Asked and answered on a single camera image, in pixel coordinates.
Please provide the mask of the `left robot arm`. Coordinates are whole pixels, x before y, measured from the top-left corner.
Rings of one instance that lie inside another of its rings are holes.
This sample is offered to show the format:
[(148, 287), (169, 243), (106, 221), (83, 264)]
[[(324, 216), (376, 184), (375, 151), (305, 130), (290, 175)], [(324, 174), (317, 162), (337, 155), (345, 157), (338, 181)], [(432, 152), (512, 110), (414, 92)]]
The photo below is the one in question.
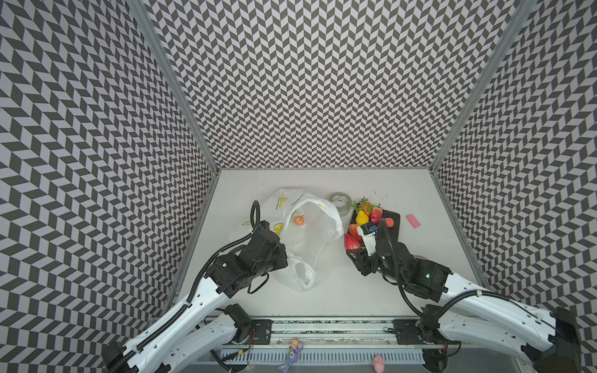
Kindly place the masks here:
[(230, 300), (288, 265), (285, 246), (261, 221), (233, 250), (211, 259), (190, 293), (148, 329), (126, 343), (112, 342), (102, 352), (109, 372), (180, 372), (227, 343), (253, 337), (253, 320)]

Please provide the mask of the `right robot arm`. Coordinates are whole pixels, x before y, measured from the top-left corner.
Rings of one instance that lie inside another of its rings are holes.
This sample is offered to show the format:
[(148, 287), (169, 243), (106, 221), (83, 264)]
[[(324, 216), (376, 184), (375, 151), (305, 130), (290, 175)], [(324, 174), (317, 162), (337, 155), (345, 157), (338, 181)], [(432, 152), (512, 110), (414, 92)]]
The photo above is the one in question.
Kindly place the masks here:
[(475, 343), (532, 365), (536, 372), (580, 372), (576, 313), (543, 309), (493, 292), (450, 268), (415, 256), (386, 219), (351, 225), (345, 253), (360, 274), (380, 274), (418, 317), (418, 339)]

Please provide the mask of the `white plastic bag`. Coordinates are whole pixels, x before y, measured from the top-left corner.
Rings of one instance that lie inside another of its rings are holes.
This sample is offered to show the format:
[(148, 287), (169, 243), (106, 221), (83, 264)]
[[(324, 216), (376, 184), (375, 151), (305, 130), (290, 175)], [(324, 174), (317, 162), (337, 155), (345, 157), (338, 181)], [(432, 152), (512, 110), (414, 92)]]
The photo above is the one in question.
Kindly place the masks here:
[[(321, 251), (344, 235), (337, 208), (329, 200), (300, 189), (280, 189), (260, 207), (261, 219), (270, 224), (287, 253), (288, 266), (276, 270), (274, 277), (294, 291), (307, 292), (316, 282), (315, 266)], [(299, 215), (306, 219), (303, 226), (294, 222)]]

